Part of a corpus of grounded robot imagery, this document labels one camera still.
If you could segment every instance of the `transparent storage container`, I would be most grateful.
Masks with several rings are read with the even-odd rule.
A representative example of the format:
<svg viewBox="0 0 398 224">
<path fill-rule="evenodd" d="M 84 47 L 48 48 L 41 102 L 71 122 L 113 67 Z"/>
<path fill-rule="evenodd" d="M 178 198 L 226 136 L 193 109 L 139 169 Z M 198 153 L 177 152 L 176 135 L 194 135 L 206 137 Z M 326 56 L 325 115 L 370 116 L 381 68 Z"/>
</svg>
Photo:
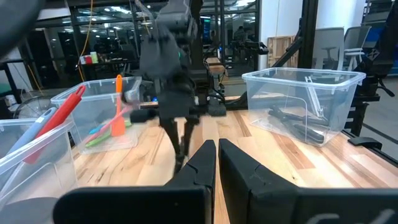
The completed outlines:
<svg viewBox="0 0 398 224">
<path fill-rule="evenodd" d="M 246 73 L 251 124 L 322 146 L 345 126 L 364 73 L 268 68 Z"/>
<path fill-rule="evenodd" d="M 139 85 L 141 77 L 123 78 L 123 88 L 128 89 L 126 98 L 131 102 L 134 109 L 139 109 Z M 110 151 L 115 149 L 129 149 L 137 146 L 138 137 L 142 131 L 142 124 L 128 124 L 129 113 L 124 113 L 126 121 L 126 132 L 122 136 L 110 135 L 110 129 L 101 134 L 94 141 L 89 141 L 91 135 L 112 120 L 116 115 L 116 100 L 120 94 L 116 93 L 116 79 L 105 79 L 83 82 L 69 90 L 60 93 L 51 99 L 51 103 L 60 107 L 71 93 L 76 92 L 80 85 L 86 86 L 81 101 L 72 111 L 70 117 L 76 124 L 71 134 L 80 153 L 89 154 L 94 152 Z"/>
<path fill-rule="evenodd" d="M 6 155 L 35 119 L 0 120 L 0 223 L 52 223 L 57 199 L 77 187 L 66 121 Z M 40 156 L 26 162 L 33 153 Z"/>
</svg>

